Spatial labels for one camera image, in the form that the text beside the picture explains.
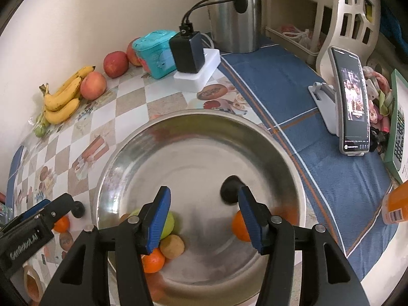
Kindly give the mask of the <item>right red apple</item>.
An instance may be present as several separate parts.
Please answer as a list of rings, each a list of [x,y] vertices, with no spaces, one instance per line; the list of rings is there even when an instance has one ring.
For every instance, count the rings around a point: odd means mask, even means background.
[[[138,56],[136,55],[135,50],[133,49],[133,42],[135,42],[135,41],[136,41],[136,38],[129,42],[128,47],[126,49],[126,56],[128,58],[128,61],[132,65],[134,65],[136,67],[141,67],[142,64],[141,64],[140,60],[138,59]]]

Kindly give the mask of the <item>smartphone on stand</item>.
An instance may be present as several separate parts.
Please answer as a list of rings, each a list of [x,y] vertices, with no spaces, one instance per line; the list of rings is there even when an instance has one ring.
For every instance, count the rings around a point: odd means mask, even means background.
[[[370,147],[368,94],[361,61],[355,53],[328,49],[335,80],[337,135],[345,156],[364,156]]]

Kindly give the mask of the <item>large orange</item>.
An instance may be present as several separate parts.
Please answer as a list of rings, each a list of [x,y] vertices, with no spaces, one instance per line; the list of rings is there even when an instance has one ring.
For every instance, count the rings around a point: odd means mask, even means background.
[[[69,217],[67,215],[64,215],[54,224],[53,230],[59,234],[63,234],[70,229],[70,226],[71,223]]]
[[[142,264],[146,274],[154,274],[163,268],[165,257],[159,248],[155,248],[150,255],[142,256]]]

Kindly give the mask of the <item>middle red apple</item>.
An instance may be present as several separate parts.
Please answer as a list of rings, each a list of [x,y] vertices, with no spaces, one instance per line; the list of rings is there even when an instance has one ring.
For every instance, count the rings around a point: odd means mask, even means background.
[[[112,79],[125,74],[129,68],[126,53],[115,51],[107,54],[103,61],[103,68],[104,72]]]

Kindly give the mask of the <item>yellow banana bunch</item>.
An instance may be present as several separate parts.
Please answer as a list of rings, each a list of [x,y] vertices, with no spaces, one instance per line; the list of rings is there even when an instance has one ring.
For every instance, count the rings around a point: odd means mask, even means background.
[[[80,86],[84,78],[95,70],[95,66],[85,66],[70,76],[54,93],[48,84],[42,84],[40,91],[44,97],[43,118],[49,124],[61,124],[76,112],[80,105]]]

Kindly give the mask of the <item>black power adapter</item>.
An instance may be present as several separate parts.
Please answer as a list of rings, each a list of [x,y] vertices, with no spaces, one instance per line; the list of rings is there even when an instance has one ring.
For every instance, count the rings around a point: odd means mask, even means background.
[[[169,40],[169,47],[178,72],[196,74],[203,67],[205,55],[200,32],[188,35],[179,32]]]

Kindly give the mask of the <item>dark plum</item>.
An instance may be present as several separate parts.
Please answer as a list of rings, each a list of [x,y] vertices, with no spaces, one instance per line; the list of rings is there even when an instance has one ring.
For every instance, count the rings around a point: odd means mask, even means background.
[[[245,183],[236,175],[227,177],[220,189],[222,201],[227,205],[235,205],[238,203],[239,191],[246,186]]]

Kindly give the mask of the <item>brown kiwi fruit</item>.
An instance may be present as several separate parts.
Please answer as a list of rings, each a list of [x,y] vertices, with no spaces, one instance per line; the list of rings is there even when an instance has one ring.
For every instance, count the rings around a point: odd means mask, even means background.
[[[160,241],[159,248],[164,257],[173,260],[184,253],[185,244],[180,236],[169,234]]]

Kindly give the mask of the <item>pale red apple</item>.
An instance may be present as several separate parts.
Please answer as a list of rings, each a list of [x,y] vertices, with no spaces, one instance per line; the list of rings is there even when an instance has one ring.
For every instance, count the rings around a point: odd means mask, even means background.
[[[82,81],[80,92],[83,98],[95,100],[99,98],[107,89],[107,80],[102,73],[93,71]]]

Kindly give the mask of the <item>patterned tablecloth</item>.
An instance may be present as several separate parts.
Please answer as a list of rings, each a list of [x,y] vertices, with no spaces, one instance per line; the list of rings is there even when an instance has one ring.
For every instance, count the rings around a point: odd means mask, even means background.
[[[221,71],[215,72],[202,91],[189,93],[179,91],[172,76],[155,80],[139,68],[130,68],[120,78],[109,80],[104,95],[80,106],[65,123],[51,127],[40,139],[31,135],[23,143],[18,168],[12,173],[15,213],[63,193],[71,194],[86,209],[81,219],[71,218],[66,233],[57,234],[27,262],[28,273],[40,290],[45,290],[81,230],[95,225],[97,185],[118,145],[151,120],[195,109],[230,113],[270,133]]]

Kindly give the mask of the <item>steel thermos jug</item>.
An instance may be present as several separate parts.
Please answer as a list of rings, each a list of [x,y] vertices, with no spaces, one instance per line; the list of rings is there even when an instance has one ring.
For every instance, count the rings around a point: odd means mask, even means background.
[[[211,36],[225,53],[252,53],[260,47],[261,0],[234,0],[208,7]]]

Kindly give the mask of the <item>white plastic basket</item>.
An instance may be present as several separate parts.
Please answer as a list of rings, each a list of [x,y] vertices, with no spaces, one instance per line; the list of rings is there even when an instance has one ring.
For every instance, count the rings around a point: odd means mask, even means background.
[[[329,48],[336,46],[355,53],[365,65],[373,53],[380,30],[380,0],[333,0],[328,35],[316,61],[317,72],[332,82]]]

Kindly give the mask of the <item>small orange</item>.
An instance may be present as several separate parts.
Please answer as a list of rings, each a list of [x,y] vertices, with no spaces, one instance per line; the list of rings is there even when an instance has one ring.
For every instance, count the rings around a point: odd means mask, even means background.
[[[231,230],[232,233],[241,241],[243,242],[250,242],[250,235],[246,228],[246,224],[244,222],[244,218],[242,216],[241,211],[237,211],[232,223],[231,223]]]

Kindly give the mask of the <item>green calculator box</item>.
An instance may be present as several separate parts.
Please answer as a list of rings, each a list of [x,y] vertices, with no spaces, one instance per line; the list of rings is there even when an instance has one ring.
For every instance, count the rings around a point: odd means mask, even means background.
[[[393,177],[400,183],[407,181],[407,80],[398,70],[391,74],[393,90],[393,113],[384,163]]]

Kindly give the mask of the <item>white phone stand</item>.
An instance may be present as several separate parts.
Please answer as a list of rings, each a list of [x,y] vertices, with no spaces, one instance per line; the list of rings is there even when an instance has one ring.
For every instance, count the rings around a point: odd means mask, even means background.
[[[338,135],[337,104],[334,88],[326,83],[315,82],[308,87],[328,132]]]

